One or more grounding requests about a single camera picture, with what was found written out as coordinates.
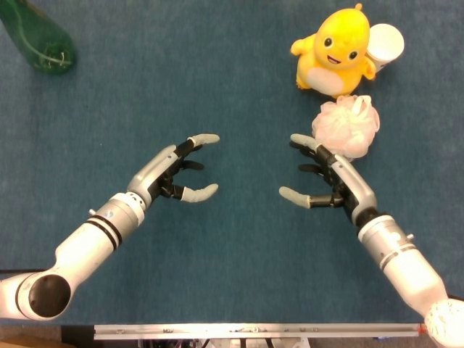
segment blue table surface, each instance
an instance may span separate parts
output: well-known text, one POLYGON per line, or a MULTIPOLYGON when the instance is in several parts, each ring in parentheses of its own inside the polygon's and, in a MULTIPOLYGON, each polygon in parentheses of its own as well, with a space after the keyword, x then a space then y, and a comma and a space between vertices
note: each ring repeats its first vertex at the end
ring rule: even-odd
MULTIPOLYGON (((295 87, 294 40, 352 1, 34 0, 78 49, 60 77, 32 70, 0 30, 0 266, 49 268, 54 250, 168 144, 217 182, 202 204, 160 198, 57 323, 409 323, 407 307, 341 210, 304 210, 279 186, 322 194, 289 147, 329 100, 295 87)), ((364 81, 381 129, 355 166, 381 210, 464 295, 464 11, 460 1, 366 1, 404 54, 364 81)))

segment robotic arm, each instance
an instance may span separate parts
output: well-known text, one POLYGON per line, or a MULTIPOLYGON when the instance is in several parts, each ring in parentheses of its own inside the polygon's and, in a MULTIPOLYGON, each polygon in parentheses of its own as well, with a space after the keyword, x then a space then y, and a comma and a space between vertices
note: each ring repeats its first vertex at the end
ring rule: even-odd
POLYGON ((448 297, 442 279, 412 242, 413 235, 406 236, 392 216, 377 210, 376 195, 344 157, 309 136, 293 134, 291 145, 318 164, 299 169, 321 175, 332 193, 308 196, 281 187, 281 196, 307 209, 343 207, 358 228, 360 242, 406 304, 424 317, 436 344, 464 347, 464 302, 448 297))
POLYGON ((69 306, 77 287, 142 224, 158 196, 185 202, 210 198, 217 184, 195 191, 174 185, 173 176, 180 169, 202 169, 185 157, 218 141, 215 134, 199 134, 179 146, 166 147, 134 176, 126 193, 114 195, 97 211, 90 210, 90 218, 57 247, 52 268, 0 281, 0 318, 57 318, 69 306))

